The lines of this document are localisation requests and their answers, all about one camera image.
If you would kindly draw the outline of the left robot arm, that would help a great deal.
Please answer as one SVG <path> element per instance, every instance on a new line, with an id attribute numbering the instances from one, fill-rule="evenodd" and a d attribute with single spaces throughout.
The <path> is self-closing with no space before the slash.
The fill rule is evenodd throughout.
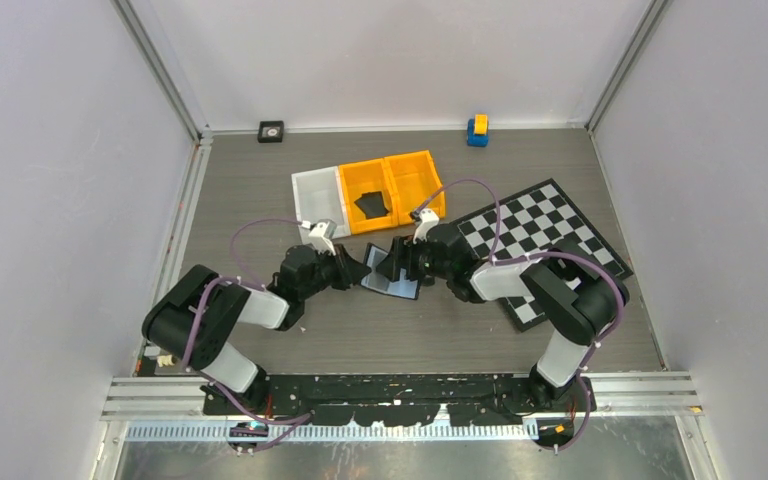
<path id="1" fill-rule="evenodd" d="M 265 405 L 266 371 L 229 342 L 237 324 L 285 331 L 304 314 L 309 298 L 326 289 L 348 290 L 370 273 L 341 244 L 332 253 L 307 245 L 288 249 L 262 290 L 198 264 L 149 310 L 141 333 L 184 366 L 221 384 L 240 412 L 253 414 Z"/>

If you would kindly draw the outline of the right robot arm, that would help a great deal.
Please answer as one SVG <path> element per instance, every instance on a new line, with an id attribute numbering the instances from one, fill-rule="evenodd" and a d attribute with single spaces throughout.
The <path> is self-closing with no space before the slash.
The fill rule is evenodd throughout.
<path id="1" fill-rule="evenodd" d="M 394 238 L 376 271 L 390 281 L 441 279 L 456 298 L 469 303 L 532 299 L 554 328 L 532 369 L 530 385 L 534 403 L 549 411 L 570 398 L 570 384 L 622 320 L 628 302 L 622 281 L 575 242 L 559 241 L 516 259 L 493 260 L 477 255 L 450 224 Z"/>

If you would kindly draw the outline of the orange plastic bin right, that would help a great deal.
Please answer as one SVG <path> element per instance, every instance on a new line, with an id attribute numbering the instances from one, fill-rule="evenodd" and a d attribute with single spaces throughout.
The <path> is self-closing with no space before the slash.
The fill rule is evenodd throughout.
<path id="1" fill-rule="evenodd" d="M 384 161 L 392 175 L 398 225 L 411 224 L 410 213 L 443 186 L 431 152 L 387 156 Z"/>

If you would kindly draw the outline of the orange plastic bin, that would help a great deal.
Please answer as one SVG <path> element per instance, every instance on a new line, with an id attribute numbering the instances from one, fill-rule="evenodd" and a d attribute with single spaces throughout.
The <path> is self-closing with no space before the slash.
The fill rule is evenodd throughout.
<path id="1" fill-rule="evenodd" d="M 383 158 L 338 166 L 352 235 L 397 226 L 393 186 Z"/>
<path id="2" fill-rule="evenodd" d="M 443 186 L 431 152 L 387 156 L 384 161 L 392 175 L 398 225 L 411 224 L 410 213 Z"/>

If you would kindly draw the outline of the white plastic bin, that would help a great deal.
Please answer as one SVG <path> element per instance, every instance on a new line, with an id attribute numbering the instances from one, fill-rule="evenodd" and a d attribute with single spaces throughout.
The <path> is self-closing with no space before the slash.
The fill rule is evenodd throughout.
<path id="1" fill-rule="evenodd" d="M 334 239 L 351 236 L 337 166 L 294 173 L 291 184 L 298 221 L 331 220 L 336 224 Z"/>

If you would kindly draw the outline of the orange plastic bin left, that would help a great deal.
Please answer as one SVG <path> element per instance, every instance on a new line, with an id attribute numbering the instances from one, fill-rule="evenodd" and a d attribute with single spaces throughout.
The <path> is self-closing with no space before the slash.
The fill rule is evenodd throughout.
<path id="1" fill-rule="evenodd" d="M 338 166 L 352 235 L 397 226 L 393 186 L 383 158 Z"/>

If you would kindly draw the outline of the blue toy car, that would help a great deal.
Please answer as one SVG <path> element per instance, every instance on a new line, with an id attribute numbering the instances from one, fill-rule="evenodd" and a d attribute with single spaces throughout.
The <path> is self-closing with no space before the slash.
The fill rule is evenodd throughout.
<path id="1" fill-rule="evenodd" d="M 476 120 L 471 118 L 467 123 L 467 145 L 470 147 L 486 147 L 489 142 L 489 136 L 487 134 L 479 134 L 476 132 Z"/>

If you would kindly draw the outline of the black white checkerboard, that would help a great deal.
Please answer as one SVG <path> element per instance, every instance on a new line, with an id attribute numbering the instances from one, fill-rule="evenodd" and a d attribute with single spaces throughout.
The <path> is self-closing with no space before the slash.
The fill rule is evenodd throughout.
<path id="1" fill-rule="evenodd" d="M 490 253 L 495 231 L 499 259 L 510 259 L 547 249 L 559 240 L 573 240 L 620 280 L 633 275 L 629 264 L 607 242 L 560 185 L 548 179 L 502 198 L 453 221 L 475 254 Z"/>

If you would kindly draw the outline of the yellow toy block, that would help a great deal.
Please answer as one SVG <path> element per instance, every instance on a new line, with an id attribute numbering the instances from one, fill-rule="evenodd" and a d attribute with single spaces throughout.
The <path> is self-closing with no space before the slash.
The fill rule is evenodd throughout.
<path id="1" fill-rule="evenodd" d="M 488 117 L 485 114 L 477 114 L 474 117 L 474 134 L 486 135 L 488 131 Z"/>

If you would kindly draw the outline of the small black square box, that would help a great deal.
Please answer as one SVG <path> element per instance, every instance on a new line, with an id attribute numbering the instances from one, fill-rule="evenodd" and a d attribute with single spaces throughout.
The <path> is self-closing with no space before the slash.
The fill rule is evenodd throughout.
<path id="1" fill-rule="evenodd" d="M 262 144 L 281 143 L 285 124 L 281 120 L 261 121 L 257 131 L 257 142 Z"/>

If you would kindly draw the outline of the small beige plastic piece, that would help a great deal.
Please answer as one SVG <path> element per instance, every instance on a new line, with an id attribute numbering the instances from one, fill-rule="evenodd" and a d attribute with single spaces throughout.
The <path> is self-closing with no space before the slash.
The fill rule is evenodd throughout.
<path id="1" fill-rule="evenodd" d="M 171 355 L 162 355 L 155 358 L 157 368 L 174 366 L 176 359 Z"/>

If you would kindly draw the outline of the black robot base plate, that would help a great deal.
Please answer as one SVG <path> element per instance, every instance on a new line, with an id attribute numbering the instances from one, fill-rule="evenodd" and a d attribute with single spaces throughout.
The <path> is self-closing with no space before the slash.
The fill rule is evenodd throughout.
<path id="1" fill-rule="evenodd" d="M 447 418 L 451 425 L 513 425 L 536 413 L 569 420 L 593 411 L 588 382 L 559 392 L 514 374 L 266 375 L 245 394 L 208 384 L 208 416 L 250 411 L 272 420 L 304 418 L 315 426 L 426 426 Z"/>

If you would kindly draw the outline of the aluminium frame rail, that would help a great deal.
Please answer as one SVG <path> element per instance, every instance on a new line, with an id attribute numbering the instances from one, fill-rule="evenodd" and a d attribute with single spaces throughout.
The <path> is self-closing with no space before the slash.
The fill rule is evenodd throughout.
<path id="1" fill-rule="evenodd" d="M 684 372 L 601 373 L 543 405 L 523 374 L 274 375 L 226 397 L 196 377 L 115 380 L 102 409 L 131 441 L 526 440 L 551 445 L 585 421 L 698 416 Z"/>

